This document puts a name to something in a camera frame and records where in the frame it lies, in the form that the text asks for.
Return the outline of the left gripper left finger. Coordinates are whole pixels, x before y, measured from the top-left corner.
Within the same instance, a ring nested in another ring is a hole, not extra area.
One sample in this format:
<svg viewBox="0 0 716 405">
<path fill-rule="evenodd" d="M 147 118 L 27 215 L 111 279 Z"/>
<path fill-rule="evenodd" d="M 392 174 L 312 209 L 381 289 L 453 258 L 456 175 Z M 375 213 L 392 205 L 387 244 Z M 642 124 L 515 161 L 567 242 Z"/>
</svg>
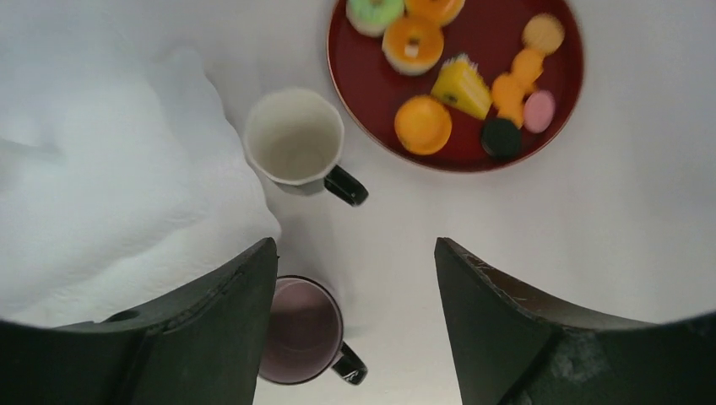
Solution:
<svg viewBox="0 0 716 405">
<path fill-rule="evenodd" d="M 4 404 L 250 404 L 278 255 L 271 238 L 102 322 L 1 324 Z"/>
</svg>

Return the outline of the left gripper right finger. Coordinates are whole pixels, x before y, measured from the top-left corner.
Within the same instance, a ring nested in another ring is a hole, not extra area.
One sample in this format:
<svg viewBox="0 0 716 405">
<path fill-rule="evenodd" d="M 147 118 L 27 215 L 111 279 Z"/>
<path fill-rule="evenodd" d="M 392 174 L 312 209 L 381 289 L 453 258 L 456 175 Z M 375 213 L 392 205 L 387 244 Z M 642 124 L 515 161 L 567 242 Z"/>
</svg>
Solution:
<svg viewBox="0 0 716 405">
<path fill-rule="evenodd" d="M 548 294 L 448 238 L 434 258 L 462 403 L 714 403 L 714 313 L 636 321 Z"/>
</svg>

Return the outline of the white tiered dessert stand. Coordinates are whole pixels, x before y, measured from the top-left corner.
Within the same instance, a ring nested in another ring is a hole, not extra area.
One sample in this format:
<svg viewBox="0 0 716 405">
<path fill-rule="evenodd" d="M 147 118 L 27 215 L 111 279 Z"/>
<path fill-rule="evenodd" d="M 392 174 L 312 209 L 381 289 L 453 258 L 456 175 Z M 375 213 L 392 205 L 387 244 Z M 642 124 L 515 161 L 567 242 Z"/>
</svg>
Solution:
<svg viewBox="0 0 716 405">
<path fill-rule="evenodd" d="M 5 321 L 102 321 L 280 236 L 193 49 L 74 90 L 54 128 L 58 159 L 3 154 Z"/>
</svg>

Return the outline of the black mug white inside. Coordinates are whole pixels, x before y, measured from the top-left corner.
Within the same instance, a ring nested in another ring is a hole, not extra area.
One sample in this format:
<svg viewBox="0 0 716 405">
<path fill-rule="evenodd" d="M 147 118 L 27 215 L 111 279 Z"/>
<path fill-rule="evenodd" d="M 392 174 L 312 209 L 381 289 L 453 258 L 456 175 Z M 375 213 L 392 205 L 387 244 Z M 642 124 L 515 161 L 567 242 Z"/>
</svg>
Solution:
<svg viewBox="0 0 716 405">
<path fill-rule="evenodd" d="M 325 190 L 351 207 L 369 196 L 339 166 L 344 123 L 338 110 L 312 90 L 266 94 L 248 113 L 241 140 L 250 164 L 286 192 L 309 196 Z"/>
</svg>

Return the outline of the yellow cake slice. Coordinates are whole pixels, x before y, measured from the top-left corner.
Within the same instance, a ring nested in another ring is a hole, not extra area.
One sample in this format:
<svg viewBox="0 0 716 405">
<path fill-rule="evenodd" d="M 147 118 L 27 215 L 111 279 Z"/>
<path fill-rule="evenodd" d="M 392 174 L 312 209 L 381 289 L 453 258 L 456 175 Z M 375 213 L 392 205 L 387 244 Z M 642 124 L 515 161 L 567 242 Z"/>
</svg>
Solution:
<svg viewBox="0 0 716 405">
<path fill-rule="evenodd" d="M 444 105 L 482 121 L 492 105 L 490 90 L 478 72 L 478 64 L 465 53 L 442 64 L 431 95 Z"/>
</svg>

